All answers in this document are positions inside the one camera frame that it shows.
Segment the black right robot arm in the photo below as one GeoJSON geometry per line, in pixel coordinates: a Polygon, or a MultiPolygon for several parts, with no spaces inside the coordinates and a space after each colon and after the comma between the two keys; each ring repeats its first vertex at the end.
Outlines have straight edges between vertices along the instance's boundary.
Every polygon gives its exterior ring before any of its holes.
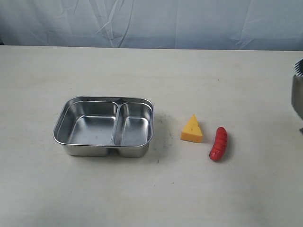
{"type": "Polygon", "coordinates": [[[291,104],[294,111],[303,119],[303,59],[294,65],[291,104]]]}

